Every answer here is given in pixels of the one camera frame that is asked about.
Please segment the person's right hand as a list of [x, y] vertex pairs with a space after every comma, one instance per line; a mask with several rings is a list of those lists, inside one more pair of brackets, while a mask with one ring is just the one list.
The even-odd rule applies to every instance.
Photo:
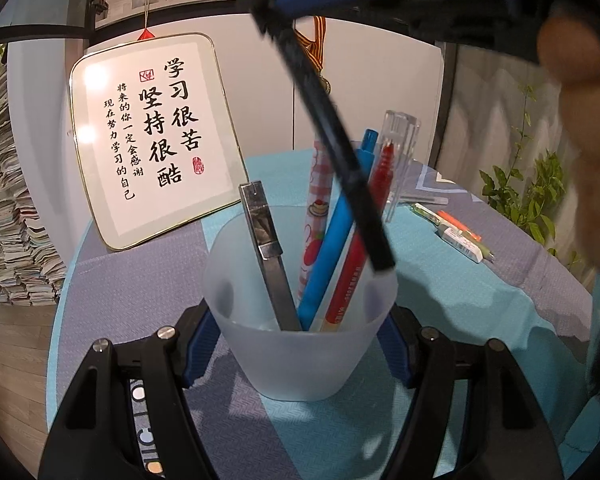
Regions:
[[600, 38], [585, 22], [557, 13], [539, 32], [538, 57], [560, 84], [560, 119], [577, 151], [577, 238], [600, 271]]

